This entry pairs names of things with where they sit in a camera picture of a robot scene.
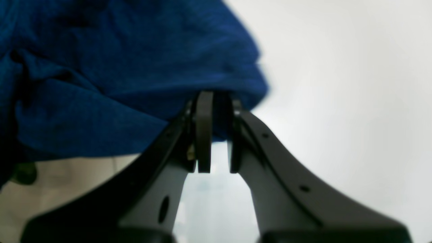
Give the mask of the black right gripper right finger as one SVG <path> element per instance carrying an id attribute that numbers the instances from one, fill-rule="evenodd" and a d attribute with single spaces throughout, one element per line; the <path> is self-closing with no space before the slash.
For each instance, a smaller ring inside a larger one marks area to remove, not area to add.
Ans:
<path id="1" fill-rule="evenodd" d="M 238 99 L 231 100 L 230 108 L 230 172 L 250 188 L 259 243 L 412 242 L 402 223 L 309 171 Z"/>

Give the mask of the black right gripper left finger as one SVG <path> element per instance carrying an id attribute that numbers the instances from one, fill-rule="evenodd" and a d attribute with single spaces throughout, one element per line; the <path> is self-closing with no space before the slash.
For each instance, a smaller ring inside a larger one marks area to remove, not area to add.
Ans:
<path id="1" fill-rule="evenodd" d="M 31 219 L 22 243 L 174 243 L 189 173 L 211 168 L 214 93 L 201 92 L 139 157 L 84 196 Z"/>

